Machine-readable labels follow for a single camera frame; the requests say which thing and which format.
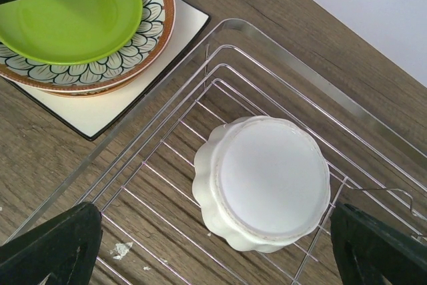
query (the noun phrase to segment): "patterned plate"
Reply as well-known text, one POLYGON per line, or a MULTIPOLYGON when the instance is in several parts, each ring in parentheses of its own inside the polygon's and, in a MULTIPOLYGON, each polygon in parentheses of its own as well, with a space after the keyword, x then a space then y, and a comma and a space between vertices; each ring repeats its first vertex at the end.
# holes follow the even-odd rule
POLYGON ((138 74, 135 77, 132 77, 132 78, 126 79, 125 81, 122 81, 118 85, 113 85, 111 87, 104 88, 104 89, 84 91, 84 92, 80 92, 80 93, 69 93, 66 91, 46 91, 46 92, 50 93, 51 95, 55 95, 55 96, 59 96, 59 97, 67 97, 67 98, 95 97, 95 96, 105 95, 106 93, 112 93, 113 91, 121 89, 121 88, 129 85, 132 81, 136 80, 137 78, 138 78, 138 74))
POLYGON ((175 23, 175 0, 142 0, 143 17, 125 47, 83 65, 46 65, 26 59, 0 43, 0 75, 44 91, 102 91, 134 77, 165 49, 175 23))

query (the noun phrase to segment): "food crumb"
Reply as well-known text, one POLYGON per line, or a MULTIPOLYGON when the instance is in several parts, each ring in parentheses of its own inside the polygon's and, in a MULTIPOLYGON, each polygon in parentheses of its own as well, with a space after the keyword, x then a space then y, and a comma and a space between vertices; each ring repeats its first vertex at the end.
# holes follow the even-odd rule
POLYGON ((129 252, 129 250, 131 249, 133 245, 133 242, 129 242, 129 243, 117 243, 115 245, 114 250, 110 250, 109 253, 113 254, 114 252, 117 253, 117 255, 115 255, 113 257, 114 260, 121 260, 123 257, 126 256, 126 254, 129 252))

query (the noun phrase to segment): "wire dish rack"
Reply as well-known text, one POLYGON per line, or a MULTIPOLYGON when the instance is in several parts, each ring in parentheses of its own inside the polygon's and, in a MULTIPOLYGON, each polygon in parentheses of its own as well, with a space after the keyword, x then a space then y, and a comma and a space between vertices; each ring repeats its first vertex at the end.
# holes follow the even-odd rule
POLYGON ((228 19, 11 239, 85 200, 103 213, 93 284, 341 284, 329 230, 334 204, 351 203, 425 242, 426 174, 420 150, 259 29, 228 19), (296 123, 331 172, 318 228, 273 254, 232 250, 205 228, 191 194, 193 157, 210 131, 249 115, 296 123))

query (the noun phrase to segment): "square plate black border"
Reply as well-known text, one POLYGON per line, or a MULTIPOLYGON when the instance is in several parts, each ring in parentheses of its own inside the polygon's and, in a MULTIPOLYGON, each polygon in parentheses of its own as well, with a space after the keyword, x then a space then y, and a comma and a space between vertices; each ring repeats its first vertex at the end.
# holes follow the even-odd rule
POLYGON ((206 13, 206 12, 204 12, 204 11, 196 8, 196 7, 194 7, 193 5, 191 5, 190 3, 188 3, 185 0, 182 0, 182 1, 184 3, 186 3, 187 5, 190 5, 193 8, 197 9, 198 11, 201 11, 202 13, 204 13, 205 15, 207 15, 207 20, 206 20, 205 24, 194 35, 194 37, 189 41, 189 43, 184 47, 184 49, 182 49, 175 56, 175 58, 173 58, 171 60, 171 62, 166 66, 166 68, 129 105, 127 105, 127 107, 125 107, 111 122, 109 122, 105 127, 103 127, 101 130, 99 130, 93 136, 88 136, 88 135, 82 133, 76 127, 74 127, 73 125, 71 125, 68 121, 66 121, 65 119, 63 119, 60 115, 58 115, 57 113, 55 113, 54 111, 52 111, 50 108, 48 108, 44 103, 42 103, 38 99, 35 99, 32 95, 30 95, 24 89, 22 89, 21 87, 19 87, 16 83, 14 83, 12 81, 9 81, 7 79, 5 79, 5 80, 8 83, 10 83, 13 87, 15 87, 17 90, 19 90, 22 94, 24 94, 29 99, 31 99, 32 101, 34 101, 38 106, 42 107, 45 111, 47 111, 53 117, 55 117, 56 119, 58 119, 61 123, 63 123, 67 127, 71 128, 73 131, 75 131, 76 133, 78 133, 81 137, 83 137, 84 139, 86 139, 88 141, 94 141, 100 135, 102 135, 108 128, 110 128, 119 118, 121 118, 123 115, 125 115, 126 113, 128 113, 138 103, 138 101, 141 100, 141 98, 145 97, 172 70, 172 68, 175 67, 175 65, 177 63, 179 63, 189 53, 190 49, 193 47, 193 45, 194 45, 195 41, 197 40, 197 38, 200 36, 200 34, 202 33, 202 31, 207 27, 207 25, 209 25, 209 23, 211 22, 211 19, 212 19, 211 15, 209 15, 208 13, 206 13))

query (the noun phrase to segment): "white wall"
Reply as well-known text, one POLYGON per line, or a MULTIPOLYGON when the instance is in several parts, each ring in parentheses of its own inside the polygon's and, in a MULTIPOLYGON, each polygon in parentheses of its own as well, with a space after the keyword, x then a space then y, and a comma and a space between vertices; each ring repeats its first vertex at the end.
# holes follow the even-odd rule
POLYGON ((314 0, 427 87, 427 0, 314 0))

